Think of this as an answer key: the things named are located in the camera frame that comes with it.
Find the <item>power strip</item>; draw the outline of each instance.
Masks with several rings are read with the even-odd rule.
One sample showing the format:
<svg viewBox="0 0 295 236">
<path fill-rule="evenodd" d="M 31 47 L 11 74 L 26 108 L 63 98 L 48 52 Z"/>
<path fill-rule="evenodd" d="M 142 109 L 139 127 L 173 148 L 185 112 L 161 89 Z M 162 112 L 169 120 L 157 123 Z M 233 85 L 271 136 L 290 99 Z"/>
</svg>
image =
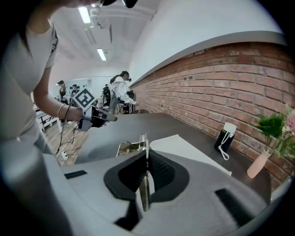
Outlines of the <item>power strip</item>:
<svg viewBox="0 0 295 236">
<path fill-rule="evenodd" d="M 63 160 L 68 160 L 68 154 L 66 152 L 61 152 Z"/>
</svg>

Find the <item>woman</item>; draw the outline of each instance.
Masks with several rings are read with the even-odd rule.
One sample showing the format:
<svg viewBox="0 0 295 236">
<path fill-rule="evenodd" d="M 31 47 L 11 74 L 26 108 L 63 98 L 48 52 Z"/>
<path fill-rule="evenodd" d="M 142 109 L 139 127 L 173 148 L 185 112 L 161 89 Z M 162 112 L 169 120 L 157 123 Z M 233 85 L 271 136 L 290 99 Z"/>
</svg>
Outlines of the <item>woman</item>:
<svg viewBox="0 0 295 236">
<path fill-rule="evenodd" d="M 129 80 L 129 73 L 123 71 L 121 74 L 114 76 L 110 80 L 109 88 L 111 91 L 110 111 L 116 113 L 116 107 L 119 101 L 136 105 L 137 102 L 130 98 L 127 94 L 128 87 L 126 81 Z"/>
<path fill-rule="evenodd" d="M 18 138 L 35 144 L 43 153 L 52 154 L 40 133 L 30 93 L 35 104 L 50 116 L 79 121 L 82 109 L 63 104 L 48 93 L 58 36 L 52 15 L 60 8 L 89 5 L 97 0 L 44 0 L 18 26 L 18 33 L 9 42 L 0 68 L 2 102 L 0 105 L 0 141 Z"/>
<path fill-rule="evenodd" d="M 72 90 L 72 97 L 75 96 L 80 90 L 78 89 L 76 84 L 73 84 L 73 90 Z"/>
<path fill-rule="evenodd" d="M 67 87 L 65 86 L 65 82 L 63 80 L 61 80 L 61 81 L 58 82 L 58 85 L 60 86 L 60 89 L 59 89 L 59 101 L 61 103 L 69 105 L 70 100 L 71 100 L 71 94 L 70 94 L 69 90 L 67 89 Z"/>
</svg>

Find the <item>fluorescent light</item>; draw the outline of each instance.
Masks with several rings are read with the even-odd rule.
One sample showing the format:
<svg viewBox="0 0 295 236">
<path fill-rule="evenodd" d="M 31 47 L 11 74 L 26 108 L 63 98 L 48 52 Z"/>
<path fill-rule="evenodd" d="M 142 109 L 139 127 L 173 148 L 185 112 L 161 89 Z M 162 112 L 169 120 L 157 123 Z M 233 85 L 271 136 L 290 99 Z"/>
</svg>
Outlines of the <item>fluorescent light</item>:
<svg viewBox="0 0 295 236">
<path fill-rule="evenodd" d="M 101 59 L 102 59 L 103 61 L 106 61 L 106 57 L 105 57 L 105 54 L 103 53 L 103 50 L 102 50 L 101 48 L 98 48 L 98 49 L 97 49 L 97 52 L 98 52 L 98 54 L 100 55 Z"/>
<path fill-rule="evenodd" d="M 88 9 L 86 7 L 79 7 L 79 12 L 80 15 L 82 17 L 82 20 L 85 24 L 91 23 L 90 17 L 89 17 L 89 13 L 88 13 Z"/>
</svg>

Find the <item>bracelet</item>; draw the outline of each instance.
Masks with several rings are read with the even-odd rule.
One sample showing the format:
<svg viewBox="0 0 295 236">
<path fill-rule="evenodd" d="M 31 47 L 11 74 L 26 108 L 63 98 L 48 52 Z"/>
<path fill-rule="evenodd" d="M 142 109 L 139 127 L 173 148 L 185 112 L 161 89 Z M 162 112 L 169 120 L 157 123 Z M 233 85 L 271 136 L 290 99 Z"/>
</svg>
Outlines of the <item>bracelet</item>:
<svg viewBox="0 0 295 236">
<path fill-rule="evenodd" d="M 57 118 L 59 118 L 60 110 L 64 107 L 64 105 L 65 105 L 65 104 L 63 104 L 63 105 L 60 106 L 59 111 L 57 112 Z"/>
</svg>

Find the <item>pink vase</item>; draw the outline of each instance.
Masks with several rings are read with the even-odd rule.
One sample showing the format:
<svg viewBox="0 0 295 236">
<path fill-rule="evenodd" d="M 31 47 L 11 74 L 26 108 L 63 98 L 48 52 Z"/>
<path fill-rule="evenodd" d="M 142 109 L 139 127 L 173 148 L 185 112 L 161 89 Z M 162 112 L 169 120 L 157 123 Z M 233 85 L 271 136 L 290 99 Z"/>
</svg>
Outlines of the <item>pink vase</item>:
<svg viewBox="0 0 295 236">
<path fill-rule="evenodd" d="M 252 163 L 252 165 L 247 170 L 247 174 L 250 178 L 254 178 L 264 167 L 270 154 L 263 150 L 262 154 Z"/>
</svg>

